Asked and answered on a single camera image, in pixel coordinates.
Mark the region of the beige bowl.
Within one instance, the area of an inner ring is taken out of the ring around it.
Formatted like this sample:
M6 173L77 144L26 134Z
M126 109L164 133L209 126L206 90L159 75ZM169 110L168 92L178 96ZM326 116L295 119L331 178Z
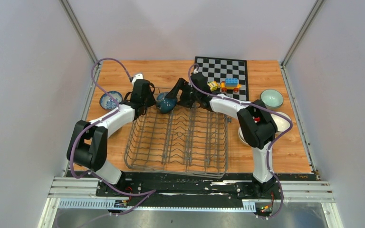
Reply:
M241 128L238 129L238 135L239 135L239 139L241 140L241 142L246 145L246 146L249 146L249 144L245 141L244 137L243 137L243 133L242 133L242 130Z

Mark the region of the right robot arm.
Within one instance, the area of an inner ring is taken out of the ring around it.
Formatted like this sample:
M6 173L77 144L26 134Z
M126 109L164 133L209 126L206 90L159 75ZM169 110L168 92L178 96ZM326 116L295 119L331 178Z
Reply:
M265 198L271 193L269 181L273 178L271 149L277 126L261 100L243 102L223 93L212 92L202 73L191 74L189 80L179 78L165 96L175 99L178 105L191 107L197 102L201 108L237 119L245 142L251 147L254 159L253 194Z

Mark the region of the teal white bowl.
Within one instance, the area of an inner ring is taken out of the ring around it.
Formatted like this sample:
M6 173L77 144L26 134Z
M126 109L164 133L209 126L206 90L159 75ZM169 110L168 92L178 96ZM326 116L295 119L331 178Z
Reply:
M283 133L285 130L287 130L290 127L290 123L286 119L284 119L276 114L271 114L271 117L273 118L273 120L278 128L277 134Z

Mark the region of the white blue floral bowl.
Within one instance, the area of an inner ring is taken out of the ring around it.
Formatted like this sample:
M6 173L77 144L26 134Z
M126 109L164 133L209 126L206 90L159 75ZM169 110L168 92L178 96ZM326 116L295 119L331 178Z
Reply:
M123 100L123 96L118 91L108 91L108 93L117 100L118 103L121 103ZM107 95L103 94L99 99L100 106L106 111L112 111L116 108L115 102Z

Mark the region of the light teal checked bowl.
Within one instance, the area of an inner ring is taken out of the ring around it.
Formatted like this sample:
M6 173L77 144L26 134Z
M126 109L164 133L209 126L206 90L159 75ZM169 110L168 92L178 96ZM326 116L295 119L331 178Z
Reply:
M270 110L279 109L284 103L283 95L279 91L274 89L264 90L260 94L260 99Z

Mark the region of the dark blue bowl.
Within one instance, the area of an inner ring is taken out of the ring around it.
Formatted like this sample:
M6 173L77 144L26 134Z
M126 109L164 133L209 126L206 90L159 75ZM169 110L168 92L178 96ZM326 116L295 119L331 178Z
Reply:
M177 104L177 99L176 98L167 98L166 95L168 93L167 92L162 92L159 93L155 99L156 101L156 108L159 111L159 113L161 114L167 114L169 112L171 112L176 104Z

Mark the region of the grey wire dish rack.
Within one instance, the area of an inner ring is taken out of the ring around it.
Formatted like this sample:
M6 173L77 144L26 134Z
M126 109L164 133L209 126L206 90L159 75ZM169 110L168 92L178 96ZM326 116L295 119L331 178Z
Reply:
M132 123L124 162L136 171L221 178L228 170L228 118L198 103L168 114L152 106Z

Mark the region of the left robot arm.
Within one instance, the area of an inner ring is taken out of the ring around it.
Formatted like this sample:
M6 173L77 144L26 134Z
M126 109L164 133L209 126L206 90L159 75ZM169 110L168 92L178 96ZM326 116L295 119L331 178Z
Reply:
M90 122L80 120L75 124L67 159L85 167L109 183L108 190L115 196L126 192L126 182L121 180L123 172L107 159L109 136L124 125L146 114L155 105L154 85L146 79L137 79L130 92L130 99L117 108Z

